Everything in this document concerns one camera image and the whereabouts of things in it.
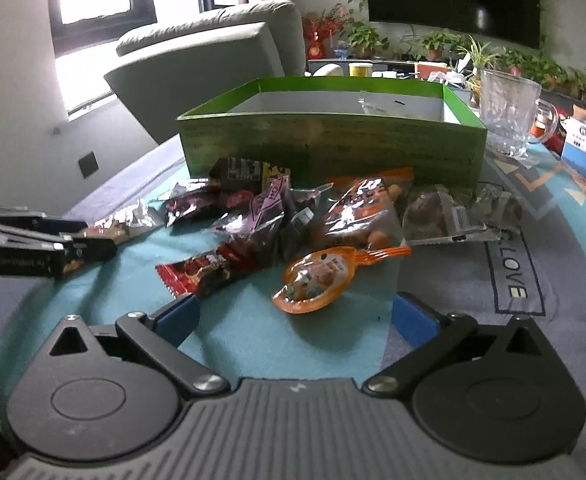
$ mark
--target chair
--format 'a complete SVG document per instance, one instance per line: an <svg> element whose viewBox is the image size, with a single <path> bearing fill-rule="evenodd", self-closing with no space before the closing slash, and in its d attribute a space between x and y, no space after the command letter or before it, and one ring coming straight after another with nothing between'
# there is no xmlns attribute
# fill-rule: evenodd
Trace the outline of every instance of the chair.
<svg viewBox="0 0 586 480"><path fill-rule="evenodd" d="M147 25L118 43L104 78L161 144L182 113L253 79L304 75L301 16L293 2L266 0L201 13L189 23Z"/></svg>

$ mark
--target window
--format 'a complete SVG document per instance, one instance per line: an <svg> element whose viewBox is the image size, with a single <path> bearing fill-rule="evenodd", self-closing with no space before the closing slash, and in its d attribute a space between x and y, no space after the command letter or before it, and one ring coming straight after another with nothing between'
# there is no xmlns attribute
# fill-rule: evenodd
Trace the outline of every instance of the window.
<svg viewBox="0 0 586 480"><path fill-rule="evenodd" d="M110 92L104 74L116 62L125 32L149 23L181 23L203 10L247 0L49 0L56 69L67 110Z"/></svg>

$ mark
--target barcode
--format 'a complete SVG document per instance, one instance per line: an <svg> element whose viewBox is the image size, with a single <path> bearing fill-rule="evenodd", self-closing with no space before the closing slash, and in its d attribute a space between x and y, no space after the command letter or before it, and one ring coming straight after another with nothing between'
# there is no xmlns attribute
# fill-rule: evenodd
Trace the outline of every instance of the barcode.
<svg viewBox="0 0 586 480"><path fill-rule="evenodd" d="M471 228L471 222L468 220L468 215L466 214L466 208L464 206L453 208L453 222L455 223L455 229L458 232L468 231Z"/></svg>

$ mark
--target yellow cup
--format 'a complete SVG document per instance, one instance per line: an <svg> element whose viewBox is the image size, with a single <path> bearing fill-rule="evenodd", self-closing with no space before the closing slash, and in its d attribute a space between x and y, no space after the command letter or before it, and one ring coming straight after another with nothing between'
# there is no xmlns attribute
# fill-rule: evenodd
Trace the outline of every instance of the yellow cup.
<svg viewBox="0 0 586 480"><path fill-rule="evenodd" d="M371 77L373 63L349 63L349 75L351 77Z"/></svg>

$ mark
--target glass mug handle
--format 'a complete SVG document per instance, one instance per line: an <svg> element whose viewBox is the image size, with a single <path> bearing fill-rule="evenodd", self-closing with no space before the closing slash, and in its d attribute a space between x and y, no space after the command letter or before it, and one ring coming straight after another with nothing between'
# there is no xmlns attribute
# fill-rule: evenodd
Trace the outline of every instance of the glass mug handle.
<svg viewBox="0 0 586 480"><path fill-rule="evenodd" d="M553 137L553 134L557 131L557 126L560 123L560 115L557 113L557 108L549 102L538 99L537 111L539 112L540 110L543 111L545 115L551 116L551 124L546 126L544 135L529 140L529 144L543 144L544 142L547 142L548 139Z"/></svg>

